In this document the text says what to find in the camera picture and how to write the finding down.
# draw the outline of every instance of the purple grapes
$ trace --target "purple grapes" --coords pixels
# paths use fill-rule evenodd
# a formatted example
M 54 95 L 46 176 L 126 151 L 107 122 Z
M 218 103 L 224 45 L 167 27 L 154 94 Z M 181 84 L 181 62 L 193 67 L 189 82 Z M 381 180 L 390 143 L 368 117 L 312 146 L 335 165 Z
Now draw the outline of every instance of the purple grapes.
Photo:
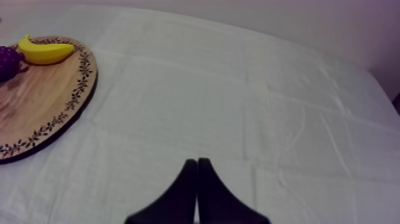
M 12 79 L 20 71 L 24 55 L 13 48 L 0 46 L 0 82 Z

